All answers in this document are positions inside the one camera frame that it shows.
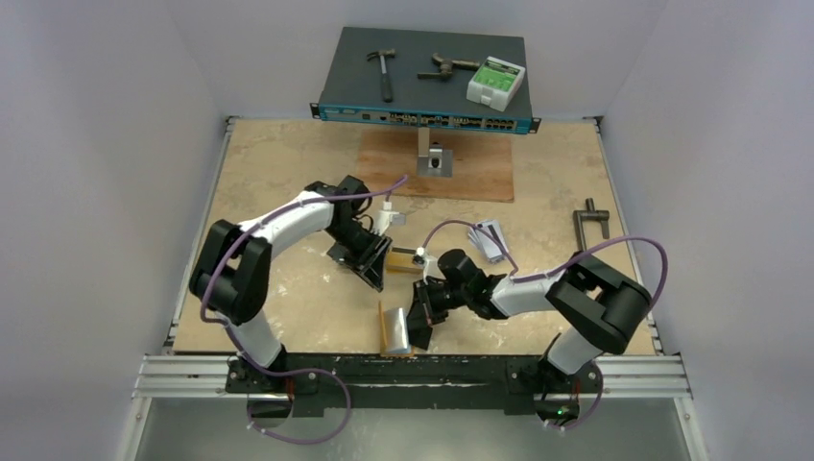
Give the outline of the gold credit card stack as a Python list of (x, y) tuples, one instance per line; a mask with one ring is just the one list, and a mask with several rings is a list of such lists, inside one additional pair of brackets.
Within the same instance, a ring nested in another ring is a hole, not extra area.
[(423, 266), (414, 261), (415, 251), (392, 247), (385, 257), (385, 270), (389, 273), (421, 274)]

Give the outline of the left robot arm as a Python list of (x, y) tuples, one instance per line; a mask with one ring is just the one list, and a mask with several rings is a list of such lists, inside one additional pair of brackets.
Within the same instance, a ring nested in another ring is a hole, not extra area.
[(249, 380), (261, 392), (280, 389), (287, 351), (273, 334), (263, 308), (272, 263), (301, 239), (320, 231), (334, 241), (336, 262), (376, 291), (384, 288), (384, 260), (392, 240), (359, 217), (375, 193), (353, 176), (339, 184), (308, 184), (289, 203), (241, 224), (221, 219), (208, 230), (188, 281), (200, 317), (221, 326), (239, 356), (251, 364)]

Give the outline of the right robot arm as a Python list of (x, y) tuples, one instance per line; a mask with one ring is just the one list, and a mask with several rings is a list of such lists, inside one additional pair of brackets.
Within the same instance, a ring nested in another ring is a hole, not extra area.
[(440, 276), (413, 285), (403, 331), (411, 346), (428, 348), (433, 327), (449, 311), (466, 307), (484, 320), (557, 311), (569, 323), (555, 337), (539, 364), (541, 383), (561, 391), (584, 365), (603, 353), (623, 353), (654, 298), (642, 285), (587, 253), (553, 277), (513, 279), (488, 275), (462, 249), (441, 255)]

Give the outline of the orange leather card holder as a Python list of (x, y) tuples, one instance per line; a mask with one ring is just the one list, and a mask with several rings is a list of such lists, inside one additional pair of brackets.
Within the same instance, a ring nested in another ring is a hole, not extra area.
[(378, 304), (380, 325), (380, 355), (383, 357), (411, 357), (414, 347), (409, 342), (407, 311), (403, 307), (385, 309)]

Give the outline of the white credit card stack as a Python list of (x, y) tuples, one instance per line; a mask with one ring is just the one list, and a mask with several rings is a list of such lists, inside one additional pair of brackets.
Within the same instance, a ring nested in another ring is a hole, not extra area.
[(469, 242), (491, 264), (508, 259), (508, 245), (497, 220), (477, 222), (467, 232)]

